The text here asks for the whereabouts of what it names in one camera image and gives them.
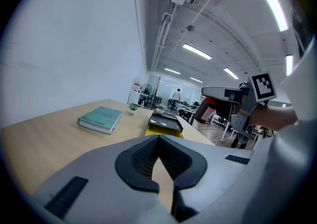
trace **fluorescent light tube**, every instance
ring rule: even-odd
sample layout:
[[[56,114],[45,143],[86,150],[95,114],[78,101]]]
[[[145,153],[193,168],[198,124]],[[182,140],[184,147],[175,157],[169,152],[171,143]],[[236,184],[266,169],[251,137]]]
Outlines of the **fluorescent light tube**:
[[[238,77],[237,77],[237,75],[235,75],[232,71],[230,71],[228,68],[225,68],[224,69],[227,73],[229,73],[232,77],[234,77],[235,79],[239,79]]]
[[[177,73],[177,74],[180,74],[180,72],[173,71],[173,70],[171,70],[171,69],[167,69],[167,68],[165,68],[165,70],[166,70],[166,71],[171,71],[171,72],[174,72],[174,73]]]
[[[271,7],[280,31],[288,29],[286,19],[278,0],[266,0]]]
[[[196,53],[198,55],[201,55],[201,56],[203,56],[206,59],[211,59],[211,56],[199,51],[198,49],[196,49],[194,47],[189,46],[188,44],[184,44],[183,48],[188,49],[188,50],[190,50],[190,51],[192,51],[192,52],[194,52],[194,53]]]
[[[293,71],[294,60],[293,55],[286,56],[286,75],[290,75]]]
[[[198,80],[198,79],[194,79],[194,78],[191,78],[191,79],[196,80],[196,81],[198,81],[198,82],[200,82],[200,83],[203,83],[202,81],[200,81],[200,80]]]

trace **book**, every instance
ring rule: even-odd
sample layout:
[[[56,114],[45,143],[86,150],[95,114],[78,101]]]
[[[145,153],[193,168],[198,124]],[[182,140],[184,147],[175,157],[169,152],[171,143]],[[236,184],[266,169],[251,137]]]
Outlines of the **book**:
[[[121,111],[99,107],[78,118],[78,125],[110,135],[121,116]]]

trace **red object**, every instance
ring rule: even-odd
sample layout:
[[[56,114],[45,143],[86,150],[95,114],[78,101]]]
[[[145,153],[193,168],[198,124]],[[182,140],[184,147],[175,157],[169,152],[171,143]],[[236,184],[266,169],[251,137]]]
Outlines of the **red object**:
[[[215,108],[216,102],[213,98],[204,99],[195,112],[194,119],[199,123],[207,123]]]

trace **yellow tray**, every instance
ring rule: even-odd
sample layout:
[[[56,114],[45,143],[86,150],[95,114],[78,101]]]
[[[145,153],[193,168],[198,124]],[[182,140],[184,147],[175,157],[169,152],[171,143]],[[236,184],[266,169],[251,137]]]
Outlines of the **yellow tray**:
[[[163,126],[155,125],[155,124],[149,124],[147,131],[145,133],[145,136],[148,135],[172,135],[176,136],[178,138],[184,138],[182,135],[182,132],[179,130],[174,130],[171,128],[165,128]]]

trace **wooden desk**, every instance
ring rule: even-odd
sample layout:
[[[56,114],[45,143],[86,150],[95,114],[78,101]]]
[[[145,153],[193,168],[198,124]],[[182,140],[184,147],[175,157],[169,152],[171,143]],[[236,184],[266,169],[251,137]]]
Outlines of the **wooden desk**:
[[[94,132],[77,125],[77,118],[100,106],[122,111],[112,135]],[[20,187],[33,194],[50,175],[92,149],[144,136],[151,110],[128,113],[128,105],[113,100],[90,103],[20,122],[2,130],[4,152],[11,172]],[[206,137],[178,117],[185,139],[213,145]],[[158,160],[153,180],[160,185],[159,198],[166,208],[172,203],[173,181]]]

